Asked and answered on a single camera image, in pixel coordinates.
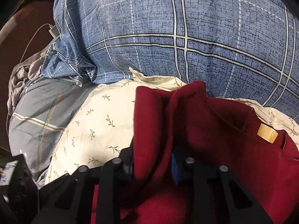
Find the red fleece garment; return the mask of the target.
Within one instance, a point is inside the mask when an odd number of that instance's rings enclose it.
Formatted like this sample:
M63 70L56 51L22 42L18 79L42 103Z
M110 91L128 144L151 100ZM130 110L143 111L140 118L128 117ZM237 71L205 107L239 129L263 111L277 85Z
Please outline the red fleece garment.
M206 96L201 81L172 92L138 87L121 223L186 223L187 192L173 180L173 152L227 166L272 223L298 223L298 148L284 130L273 144L258 136L261 123L247 105Z

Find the tan garment label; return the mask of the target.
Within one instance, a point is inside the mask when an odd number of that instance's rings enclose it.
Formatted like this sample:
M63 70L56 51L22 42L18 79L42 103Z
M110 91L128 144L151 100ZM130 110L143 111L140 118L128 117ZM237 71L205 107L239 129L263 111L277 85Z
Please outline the tan garment label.
M278 132L268 125L261 123L257 135L273 144L278 136Z

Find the cream leaf-print sheet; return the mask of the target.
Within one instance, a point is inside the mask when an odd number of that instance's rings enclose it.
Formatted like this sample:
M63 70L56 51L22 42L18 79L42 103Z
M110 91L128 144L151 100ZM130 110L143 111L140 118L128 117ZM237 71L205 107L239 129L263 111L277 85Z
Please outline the cream leaf-print sheet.
M137 87L173 91L185 85L172 76L132 73L132 80L100 84L89 94L54 150L45 183L71 175L82 165L102 166L130 146Z

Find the grey plaid pillow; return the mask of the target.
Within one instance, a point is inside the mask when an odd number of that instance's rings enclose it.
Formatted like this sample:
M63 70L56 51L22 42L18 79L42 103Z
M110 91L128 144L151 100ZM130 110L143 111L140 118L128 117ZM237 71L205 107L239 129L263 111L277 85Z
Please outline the grey plaid pillow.
M66 78L41 76L26 84L12 113L11 154L22 154L38 186L43 186L54 149L66 127L96 84L82 86Z

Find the grey patterned cloth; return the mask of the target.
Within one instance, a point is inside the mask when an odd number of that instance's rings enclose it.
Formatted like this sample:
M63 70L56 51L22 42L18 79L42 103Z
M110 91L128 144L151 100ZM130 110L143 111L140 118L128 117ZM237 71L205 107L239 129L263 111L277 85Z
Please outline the grey patterned cloth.
M7 107L9 115L12 115L17 107L20 94L25 89L26 84L41 76L41 66L45 56L45 52L38 52L13 68L8 82Z

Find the blue plaid quilt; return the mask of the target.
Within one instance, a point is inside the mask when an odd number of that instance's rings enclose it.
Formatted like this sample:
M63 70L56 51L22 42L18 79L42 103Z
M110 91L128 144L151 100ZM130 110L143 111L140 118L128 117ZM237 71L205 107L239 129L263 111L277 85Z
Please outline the blue plaid quilt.
M298 18L284 0L55 0L53 17L45 77L201 80L298 120Z

